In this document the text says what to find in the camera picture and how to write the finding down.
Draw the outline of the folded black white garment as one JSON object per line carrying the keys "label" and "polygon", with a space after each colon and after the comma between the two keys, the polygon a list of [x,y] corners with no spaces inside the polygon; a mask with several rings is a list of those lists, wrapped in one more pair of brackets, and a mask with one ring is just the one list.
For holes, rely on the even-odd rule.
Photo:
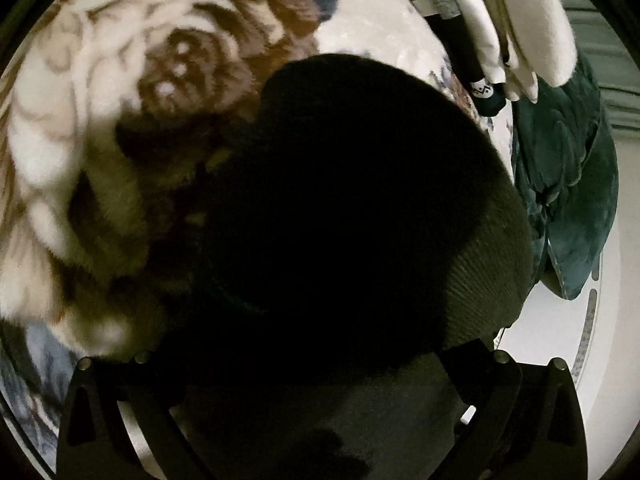
{"label": "folded black white garment", "polygon": [[452,72],[483,117],[495,117],[506,106],[497,33],[480,0],[409,0],[442,45]]}

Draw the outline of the dark striped long-sleeve sweater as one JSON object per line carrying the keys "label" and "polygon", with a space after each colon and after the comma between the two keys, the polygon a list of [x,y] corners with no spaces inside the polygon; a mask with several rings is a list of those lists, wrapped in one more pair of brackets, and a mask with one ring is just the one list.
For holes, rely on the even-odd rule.
{"label": "dark striped long-sleeve sweater", "polygon": [[532,256],[488,137],[438,90],[347,54],[282,67],[246,129],[130,120],[149,211],[157,422],[178,479],[424,479],[463,405],[439,353],[521,314]]}

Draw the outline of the white bed headboard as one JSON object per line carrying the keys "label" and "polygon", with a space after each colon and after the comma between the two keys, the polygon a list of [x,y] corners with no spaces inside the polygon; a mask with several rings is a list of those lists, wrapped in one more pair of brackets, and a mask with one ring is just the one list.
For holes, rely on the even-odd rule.
{"label": "white bed headboard", "polygon": [[536,285],[518,322],[499,340],[518,362],[567,362],[591,479],[613,478],[639,432],[639,142],[621,136],[615,145],[620,198],[596,270],[573,301]]}

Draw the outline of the dark green plush blanket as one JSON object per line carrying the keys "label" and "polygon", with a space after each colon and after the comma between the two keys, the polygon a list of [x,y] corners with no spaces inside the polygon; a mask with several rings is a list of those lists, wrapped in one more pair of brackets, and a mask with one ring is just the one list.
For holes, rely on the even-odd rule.
{"label": "dark green plush blanket", "polygon": [[512,167],[525,204],[534,270],[565,300],[582,292],[614,223],[618,162],[608,111],[588,58],[559,88],[513,104]]}

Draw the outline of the floral bed blanket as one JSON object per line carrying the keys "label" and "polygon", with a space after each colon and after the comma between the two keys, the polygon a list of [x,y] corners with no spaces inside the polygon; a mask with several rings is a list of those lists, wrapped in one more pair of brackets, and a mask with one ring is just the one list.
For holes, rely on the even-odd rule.
{"label": "floral bed blanket", "polygon": [[510,155],[512,108],[482,110],[409,0],[372,18],[355,0],[55,0],[15,51],[1,77],[2,415],[46,478],[81,353],[128,358],[163,314],[205,312],[200,265],[152,243],[117,129],[245,122],[269,74],[320,51],[408,70]]}

